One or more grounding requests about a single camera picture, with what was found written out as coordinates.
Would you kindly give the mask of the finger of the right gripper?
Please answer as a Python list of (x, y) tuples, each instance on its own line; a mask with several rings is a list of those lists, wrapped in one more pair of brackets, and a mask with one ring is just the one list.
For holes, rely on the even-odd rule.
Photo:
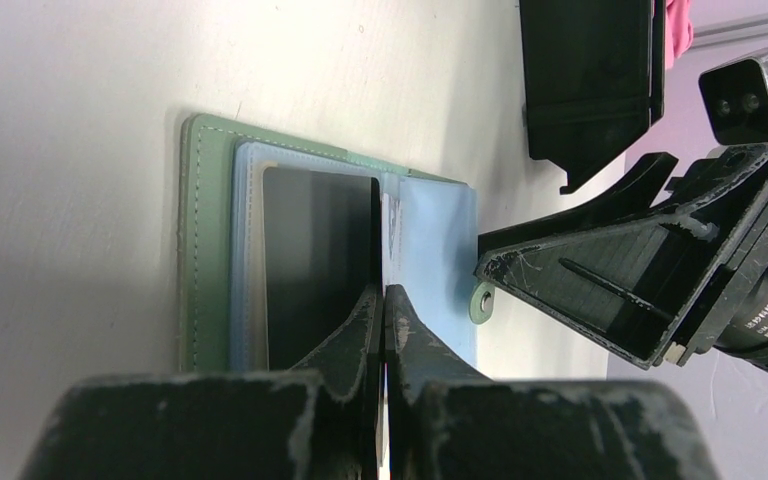
[(476, 276), (647, 369), (713, 347), (768, 269), (768, 145), (674, 170), (650, 208), (479, 255)]
[(614, 185), (574, 208), (481, 234), (478, 254), (589, 230), (642, 213), (677, 165), (678, 159), (667, 152), (647, 153)]

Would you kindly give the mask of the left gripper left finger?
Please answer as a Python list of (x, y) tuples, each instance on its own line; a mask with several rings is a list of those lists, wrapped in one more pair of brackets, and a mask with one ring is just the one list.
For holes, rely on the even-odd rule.
[(23, 479), (374, 479), (383, 294), (287, 370), (96, 377), (58, 401)]

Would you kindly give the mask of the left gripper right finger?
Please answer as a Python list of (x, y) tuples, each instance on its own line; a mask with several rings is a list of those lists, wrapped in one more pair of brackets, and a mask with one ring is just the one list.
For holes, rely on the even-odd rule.
[(395, 479), (714, 479), (685, 403), (649, 381), (495, 381), (385, 294)]

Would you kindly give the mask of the black card box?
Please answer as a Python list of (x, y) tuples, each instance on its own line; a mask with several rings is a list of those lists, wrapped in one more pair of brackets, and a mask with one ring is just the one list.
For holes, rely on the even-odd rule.
[(519, 4), (528, 152), (579, 190), (664, 114), (663, 1)]

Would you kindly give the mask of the black credit card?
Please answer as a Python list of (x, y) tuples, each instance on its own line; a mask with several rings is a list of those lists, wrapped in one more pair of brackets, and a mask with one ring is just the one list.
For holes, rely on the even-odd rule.
[(367, 176), (264, 175), (268, 364), (292, 367), (353, 310), (376, 269), (379, 185)]

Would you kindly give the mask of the green card holder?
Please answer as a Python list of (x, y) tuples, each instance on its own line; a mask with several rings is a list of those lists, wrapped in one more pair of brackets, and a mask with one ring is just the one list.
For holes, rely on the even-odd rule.
[(179, 356), (185, 372), (274, 365), (266, 319), (264, 176), (342, 173), (382, 191), (383, 279), (469, 364), (495, 290), (477, 280), (476, 192), (467, 184), (327, 144), (196, 114), (182, 126), (178, 213)]

